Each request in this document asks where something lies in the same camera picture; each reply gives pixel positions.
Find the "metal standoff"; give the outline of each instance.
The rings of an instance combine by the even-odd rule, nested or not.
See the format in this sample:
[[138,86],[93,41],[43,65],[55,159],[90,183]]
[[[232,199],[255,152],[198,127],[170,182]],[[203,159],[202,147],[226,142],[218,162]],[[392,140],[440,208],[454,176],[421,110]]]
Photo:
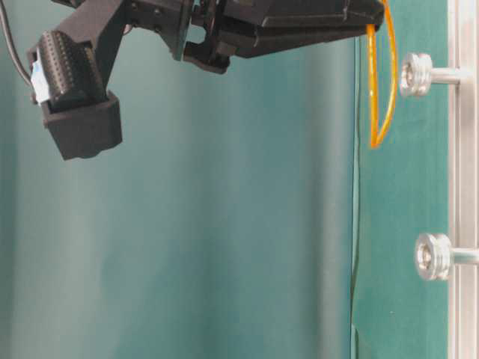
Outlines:
[[445,234],[421,234],[416,241],[415,264],[425,280],[447,280],[456,265],[479,265],[479,250],[453,248]]
[[458,85],[463,78],[459,69],[434,68],[428,54],[410,52],[403,60],[400,92],[406,96],[425,96],[431,84]]

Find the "aluminum frame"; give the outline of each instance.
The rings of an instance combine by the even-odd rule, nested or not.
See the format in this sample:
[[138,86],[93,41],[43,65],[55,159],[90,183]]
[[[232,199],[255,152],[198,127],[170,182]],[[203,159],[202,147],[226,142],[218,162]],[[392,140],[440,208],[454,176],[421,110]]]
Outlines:
[[[449,67],[466,71],[449,90],[449,237],[478,248],[479,126],[477,0],[448,0]],[[449,359],[478,359],[477,266],[455,266],[449,279]]]

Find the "green backdrop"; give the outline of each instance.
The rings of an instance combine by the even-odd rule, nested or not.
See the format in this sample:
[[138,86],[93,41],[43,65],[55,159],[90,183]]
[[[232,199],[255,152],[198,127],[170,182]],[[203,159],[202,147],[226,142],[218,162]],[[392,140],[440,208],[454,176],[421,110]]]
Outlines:
[[[6,5],[19,49],[70,12]],[[216,76],[134,31],[71,162],[0,49],[2,359],[350,357],[353,41]]]
[[[447,0],[390,1],[398,54],[426,52],[448,65]],[[389,94],[388,38],[379,36],[381,114]],[[415,272],[420,233],[448,231],[448,89],[420,99],[398,98],[391,131],[369,148],[367,63],[360,43],[358,245],[353,324],[359,359],[445,359],[448,289]]]

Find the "orange wire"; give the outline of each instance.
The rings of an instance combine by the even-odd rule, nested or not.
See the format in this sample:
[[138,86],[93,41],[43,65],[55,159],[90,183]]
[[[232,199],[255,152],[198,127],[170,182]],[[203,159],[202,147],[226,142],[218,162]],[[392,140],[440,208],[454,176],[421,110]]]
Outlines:
[[388,1],[382,0],[385,8],[385,18],[388,26],[389,46],[391,51],[391,94],[389,96],[388,112],[386,113],[381,131],[379,128],[378,84],[377,84],[377,53],[376,53],[376,26],[366,25],[367,58],[369,62],[369,104],[371,121],[371,147],[377,148],[384,141],[391,126],[397,97],[397,51],[394,23]]

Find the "teal curtain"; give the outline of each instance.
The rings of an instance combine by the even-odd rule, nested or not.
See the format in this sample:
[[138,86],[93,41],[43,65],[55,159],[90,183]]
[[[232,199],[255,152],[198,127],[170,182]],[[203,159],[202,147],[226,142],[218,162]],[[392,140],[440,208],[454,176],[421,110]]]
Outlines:
[[[6,5],[19,49],[70,12]],[[124,142],[63,162],[2,44],[0,357],[349,358],[353,46],[217,76],[134,30]]]

